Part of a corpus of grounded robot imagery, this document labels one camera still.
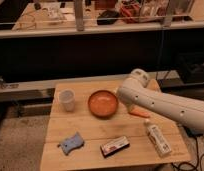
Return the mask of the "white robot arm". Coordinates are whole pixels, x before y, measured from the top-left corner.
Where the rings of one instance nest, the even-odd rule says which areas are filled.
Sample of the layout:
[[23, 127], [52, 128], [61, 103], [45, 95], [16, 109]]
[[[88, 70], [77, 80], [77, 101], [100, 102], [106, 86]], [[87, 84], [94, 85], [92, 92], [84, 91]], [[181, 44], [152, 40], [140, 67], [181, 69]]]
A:
[[134, 69], [118, 87], [116, 95], [124, 105], [138, 105], [204, 133], [204, 101], [162, 93], [147, 88], [150, 76]]

